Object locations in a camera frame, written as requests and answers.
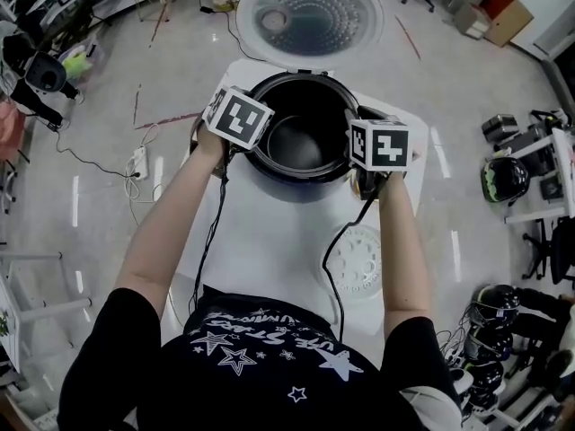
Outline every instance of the floor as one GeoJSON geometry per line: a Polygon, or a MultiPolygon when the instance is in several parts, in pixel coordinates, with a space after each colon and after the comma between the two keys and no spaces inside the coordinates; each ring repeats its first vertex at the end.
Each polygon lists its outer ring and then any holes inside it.
{"type": "MultiPolygon", "coordinates": [[[[478,173],[490,148],[480,126],[497,113],[511,113],[526,127],[531,109],[550,110],[557,107],[557,100],[541,67],[521,52],[462,36],[441,8],[428,13],[420,0],[406,5],[400,0],[381,3],[385,11],[382,38],[361,62],[342,66],[335,76],[352,90],[418,115],[431,128],[417,220],[434,280],[435,323],[438,330],[453,329],[480,283],[519,284],[531,253],[521,240],[531,225],[507,227],[500,209],[483,200],[478,173]],[[420,59],[399,21],[410,33],[420,59]]],[[[151,4],[143,13],[153,19],[159,5],[151,4]]],[[[225,16],[200,13],[199,0],[175,0],[169,21],[159,26],[155,37],[154,30],[155,23],[140,22],[136,12],[114,20],[101,37],[106,63],[87,85],[85,102],[74,105],[61,98],[49,99],[72,121],[62,133],[60,148],[71,147],[86,160],[124,172],[145,134],[135,128],[201,111],[226,67],[242,57],[227,32],[225,16]]],[[[185,154],[190,123],[184,119],[162,125],[148,147],[151,162],[163,158],[163,184],[175,174],[185,154]]],[[[53,405],[136,229],[121,187],[123,180],[82,164],[70,154],[57,153],[56,141],[55,134],[36,124],[31,165],[22,166],[18,200],[11,215],[4,218],[4,235],[11,249],[64,254],[64,279],[49,266],[19,265],[24,305],[77,298],[77,271],[82,275],[83,295],[94,300],[87,314],[44,322],[28,335],[34,353],[69,347],[68,342],[74,346],[26,370],[33,381],[47,376],[51,388],[46,378],[39,387],[53,405]]],[[[142,199],[151,198],[153,186],[150,179],[140,185],[142,199]]],[[[149,204],[135,204],[136,218],[142,219],[148,208],[149,204]]],[[[188,295],[191,283],[177,276],[174,286],[188,295]]],[[[528,284],[556,294],[570,290],[569,286],[553,287],[549,278],[528,284]]],[[[175,310],[183,320],[186,310],[178,304],[175,310]]],[[[181,330],[172,314],[164,318],[163,327],[164,339],[181,330]]],[[[381,342],[349,343],[379,364],[383,338],[381,342]]]]}

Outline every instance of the black inner pot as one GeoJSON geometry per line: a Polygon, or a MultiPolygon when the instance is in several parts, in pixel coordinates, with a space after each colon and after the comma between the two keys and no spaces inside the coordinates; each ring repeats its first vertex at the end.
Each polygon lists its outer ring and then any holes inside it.
{"type": "Polygon", "coordinates": [[[286,175],[313,177],[345,163],[351,94],[331,78],[286,74],[254,99],[275,111],[258,143],[257,155],[286,175]]]}

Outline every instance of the white table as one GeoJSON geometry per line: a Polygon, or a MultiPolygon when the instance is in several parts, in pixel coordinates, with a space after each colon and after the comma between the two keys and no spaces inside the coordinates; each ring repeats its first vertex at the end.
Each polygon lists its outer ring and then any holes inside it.
{"type": "MultiPolygon", "coordinates": [[[[265,78],[283,71],[267,63],[242,59],[228,67],[220,85],[251,90],[265,78]]],[[[354,94],[361,105],[395,115],[412,127],[416,136],[414,148],[420,158],[413,163],[405,183],[416,212],[427,159],[428,126],[409,112],[364,94],[354,94]]],[[[226,203],[204,264],[202,283],[228,293],[260,295],[295,304],[321,315],[336,330],[338,307],[320,279],[320,260],[334,230],[355,219],[363,201],[352,193],[348,181],[314,203],[280,201],[253,183],[255,171],[241,154],[229,167],[226,203]]],[[[219,179],[211,178],[177,269],[192,279],[198,272],[208,228],[216,215],[219,184],[219,179]]],[[[363,223],[379,230],[376,204],[363,223]]],[[[344,301],[344,307],[347,329],[373,335],[381,327],[381,294],[361,303],[344,301]]]]}
{"type": "Polygon", "coordinates": [[[5,265],[10,260],[8,266],[8,278],[0,277],[0,313],[7,313],[8,335],[0,337],[0,342],[6,354],[12,361],[16,372],[21,369],[21,328],[26,322],[33,322],[39,319],[48,318],[57,314],[82,310],[90,305],[89,298],[83,298],[74,302],[49,305],[37,310],[22,311],[10,290],[10,280],[13,278],[12,262],[16,260],[61,260],[62,254],[22,254],[16,252],[0,252],[0,260],[5,265]]]}
{"type": "Polygon", "coordinates": [[[572,136],[561,129],[554,128],[551,136],[538,140],[511,155],[513,158],[523,158],[551,145],[563,186],[563,199],[558,203],[551,203],[546,209],[534,210],[528,214],[507,216],[505,217],[506,224],[517,224],[548,217],[575,216],[575,180],[573,180],[575,164],[571,160],[573,144],[575,144],[575,139],[572,136]]]}

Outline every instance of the black and white marker cube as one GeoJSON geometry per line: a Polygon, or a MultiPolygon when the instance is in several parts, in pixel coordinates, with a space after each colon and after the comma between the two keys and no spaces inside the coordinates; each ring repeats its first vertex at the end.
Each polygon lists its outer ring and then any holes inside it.
{"type": "Polygon", "coordinates": [[[411,136],[403,123],[382,119],[349,120],[349,157],[366,171],[407,171],[411,136]]]}
{"type": "Polygon", "coordinates": [[[221,86],[202,118],[214,134],[250,150],[257,144],[272,115],[272,109],[234,87],[221,86]]]}

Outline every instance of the extension cord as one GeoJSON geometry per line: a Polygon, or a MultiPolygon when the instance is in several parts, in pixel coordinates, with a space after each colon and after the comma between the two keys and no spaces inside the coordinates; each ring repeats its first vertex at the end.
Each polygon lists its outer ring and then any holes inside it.
{"type": "Polygon", "coordinates": [[[141,145],[136,150],[134,150],[134,156],[132,156],[134,162],[134,172],[138,173],[136,180],[147,179],[147,150],[144,145],[141,145]]]}

